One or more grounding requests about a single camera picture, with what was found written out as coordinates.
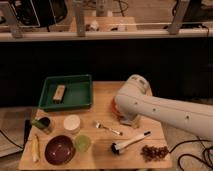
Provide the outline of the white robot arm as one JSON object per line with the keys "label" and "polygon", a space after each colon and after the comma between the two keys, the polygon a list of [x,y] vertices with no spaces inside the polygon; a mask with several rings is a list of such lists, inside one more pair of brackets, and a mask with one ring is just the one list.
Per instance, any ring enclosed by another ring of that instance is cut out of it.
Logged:
{"label": "white robot arm", "polygon": [[114,101],[125,118],[138,115],[170,124],[213,141],[213,106],[147,95],[149,82],[134,74],[117,92]]}

